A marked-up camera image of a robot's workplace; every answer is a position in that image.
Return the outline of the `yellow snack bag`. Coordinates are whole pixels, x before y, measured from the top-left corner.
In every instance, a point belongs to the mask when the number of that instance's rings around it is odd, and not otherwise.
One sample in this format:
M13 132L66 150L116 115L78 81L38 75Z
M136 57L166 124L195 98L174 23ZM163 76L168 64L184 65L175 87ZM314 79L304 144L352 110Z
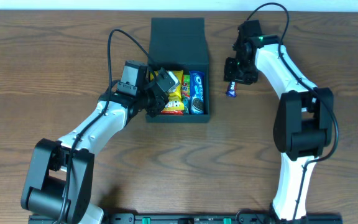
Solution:
M181 81L183 76L183 70L173 71L173 73L177 76L180 84L177 87L176 91L170 93L168 96L168 103L165 105L163 110L184 110L184 105L181 98Z

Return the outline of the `red snack bag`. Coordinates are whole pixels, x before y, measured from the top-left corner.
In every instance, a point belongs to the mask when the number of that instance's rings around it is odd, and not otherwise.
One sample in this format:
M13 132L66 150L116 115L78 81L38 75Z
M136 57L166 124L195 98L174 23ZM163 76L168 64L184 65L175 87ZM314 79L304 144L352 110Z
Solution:
M163 111L161 111L160 114L165 114L165 115L183 115L183 111L182 111L182 110L163 110Z

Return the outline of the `Cadbury Dairy Milk bar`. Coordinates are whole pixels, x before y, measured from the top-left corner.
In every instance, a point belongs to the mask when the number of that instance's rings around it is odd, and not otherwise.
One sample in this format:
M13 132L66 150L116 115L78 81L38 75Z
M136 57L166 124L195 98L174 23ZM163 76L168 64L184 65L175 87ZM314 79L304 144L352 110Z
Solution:
M226 95L231 98L235 98L237 96L237 83L236 82L229 82L227 86Z

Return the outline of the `Haribo worms gummy bag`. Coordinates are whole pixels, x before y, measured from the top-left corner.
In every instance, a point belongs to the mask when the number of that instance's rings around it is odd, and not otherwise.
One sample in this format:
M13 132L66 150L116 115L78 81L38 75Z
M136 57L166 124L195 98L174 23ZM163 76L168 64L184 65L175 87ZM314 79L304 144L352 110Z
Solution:
M184 74L181 81L181 98L184 105L183 114L190 114L190 75Z

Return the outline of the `blue Oreo cookie pack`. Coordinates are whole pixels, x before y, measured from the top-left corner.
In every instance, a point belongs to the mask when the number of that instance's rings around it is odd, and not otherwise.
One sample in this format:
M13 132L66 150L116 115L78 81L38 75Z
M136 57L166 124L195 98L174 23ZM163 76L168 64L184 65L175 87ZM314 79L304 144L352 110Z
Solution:
M204 114L203 78L203 72L190 71L191 114Z

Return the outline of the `dark green box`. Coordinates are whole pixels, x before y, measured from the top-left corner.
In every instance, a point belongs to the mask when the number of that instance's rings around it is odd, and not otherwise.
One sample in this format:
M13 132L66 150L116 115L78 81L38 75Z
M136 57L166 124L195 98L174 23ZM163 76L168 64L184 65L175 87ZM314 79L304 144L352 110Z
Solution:
M204 113L199 115L167 115L154 118L147 115L148 123L207 123L209 106L209 52L203 18L151 18L149 54L153 69L199 71L203 77Z

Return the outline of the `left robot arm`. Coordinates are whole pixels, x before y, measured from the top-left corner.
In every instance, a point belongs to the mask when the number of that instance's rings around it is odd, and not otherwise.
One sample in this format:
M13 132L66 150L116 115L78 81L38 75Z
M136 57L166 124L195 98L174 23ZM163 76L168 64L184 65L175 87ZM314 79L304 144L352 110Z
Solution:
M126 61L121 79L109 79L95 110L79 126L35 145L21 207L43 216L42 223L107 223L105 211L90 202L96 156L138 112L160 114L179 84L171 71Z

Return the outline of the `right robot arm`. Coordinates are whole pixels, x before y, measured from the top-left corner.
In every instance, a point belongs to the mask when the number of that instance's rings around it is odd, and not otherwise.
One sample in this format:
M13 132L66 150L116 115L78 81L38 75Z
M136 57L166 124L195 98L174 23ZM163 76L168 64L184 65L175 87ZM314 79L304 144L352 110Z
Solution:
M277 193L270 207L275 223L308 223L306 197L313 169L331 143L333 94L309 81L276 35L239 35L227 58L224 79L250 85L263 73L279 104L273 140L281 153Z

